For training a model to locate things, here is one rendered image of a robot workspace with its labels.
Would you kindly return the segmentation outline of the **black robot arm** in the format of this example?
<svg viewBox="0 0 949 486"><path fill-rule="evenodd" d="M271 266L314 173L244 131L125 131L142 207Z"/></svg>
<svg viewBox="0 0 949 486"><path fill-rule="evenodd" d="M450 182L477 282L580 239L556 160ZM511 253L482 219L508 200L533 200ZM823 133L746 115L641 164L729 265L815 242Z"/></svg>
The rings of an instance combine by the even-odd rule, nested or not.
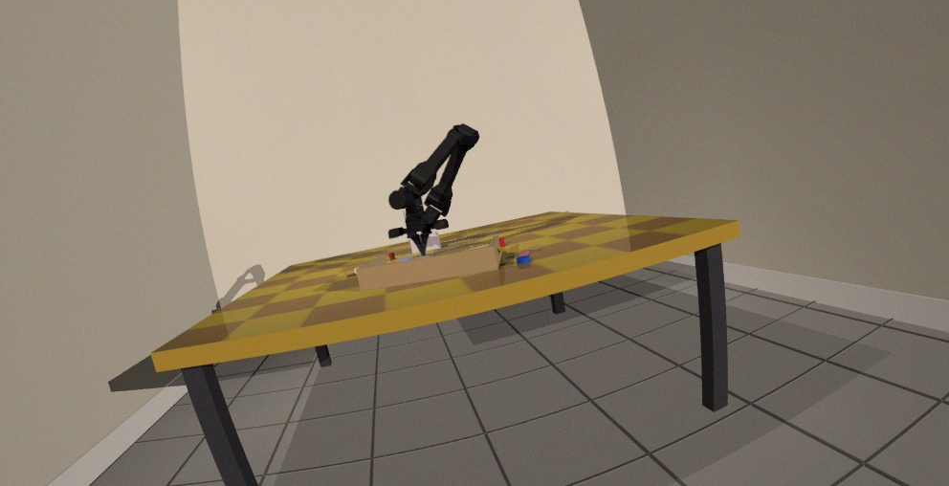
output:
<svg viewBox="0 0 949 486"><path fill-rule="evenodd" d="M388 199L390 206L395 210L400 210L423 205L421 196L430 190L424 201L424 205L427 206L424 213L417 211L415 215L406 213L409 233L422 231L424 225L433 223L440 215L447 216L452 202L452 183L466 152L473 148L478 140L478 131L464 123L454 125L447 138L432 155L414 168L402 181L400 184L402 187L390 193ZM448 158L439 183L433 187L436 171Z"/></svg>

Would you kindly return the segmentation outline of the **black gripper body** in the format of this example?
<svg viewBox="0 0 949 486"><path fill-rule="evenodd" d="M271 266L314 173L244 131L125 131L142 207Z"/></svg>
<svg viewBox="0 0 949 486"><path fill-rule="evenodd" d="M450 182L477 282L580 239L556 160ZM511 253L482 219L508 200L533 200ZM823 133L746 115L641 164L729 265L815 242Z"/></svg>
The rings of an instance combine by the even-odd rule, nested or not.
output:
<svg viewBox="0 0 949 486"><path fill-rule="evenodd" d="M424 213L423 206L417 206L417 207L407 208L407 209L406 209L406 213L410 213L410 215L415 215L415 214L416 214L416 211L417 211L417 212L421 212L421 214ZM427 232L430 232L431 229L442 230L442 229L446 229L446 228L448 228L448 227L449 227L448 220L447 220L447 219L441 219L441 220L433 221L433 223L431 223L431 224L424 225L424 229L423 229L422 231L417 231L417 232L427 233ZM409 233L409 232L408 232L408 229L403 229L403 227L402 227L402 228L396 228L396 229L391 229L391 230L389 230L388 235L389 235L389 239L391 239L391 238L396 238L396 237L402 236L403 234L407 234L408 236L414 236L414 235L417 234L417 232Z"/></svg>

